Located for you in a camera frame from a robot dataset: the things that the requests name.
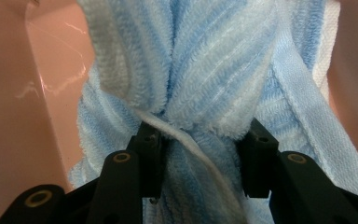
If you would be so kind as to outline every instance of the towel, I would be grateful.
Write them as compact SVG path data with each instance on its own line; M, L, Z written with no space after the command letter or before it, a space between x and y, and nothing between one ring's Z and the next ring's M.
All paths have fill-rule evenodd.
M358 194L358 153L330 110L325 73L339 4L330 0L78 0L96 53L78 105L79 187L142 121L171 139L144 223L271 223L247 199L234 142L257 118Z

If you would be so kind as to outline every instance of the towel fold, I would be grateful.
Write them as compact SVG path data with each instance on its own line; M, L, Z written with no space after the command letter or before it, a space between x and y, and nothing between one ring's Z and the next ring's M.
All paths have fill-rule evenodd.
M243 195L234 146L258 118L280 150L308 154L358 194L358 153L320 91L337 3L79 4L96 63L78 107L85 156L69 174L75 187L97 177L143 120L172 139L161 199L144 203L144 223L271 223L268 200Z

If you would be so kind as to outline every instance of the plastic container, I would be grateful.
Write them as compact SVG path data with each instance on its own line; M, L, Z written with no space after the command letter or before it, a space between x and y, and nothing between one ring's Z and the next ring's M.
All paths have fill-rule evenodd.
M76 105L94 54L75 0L0 0L0 216L39 184L70 190ZM358 1L341 1L330 104L358 149Z

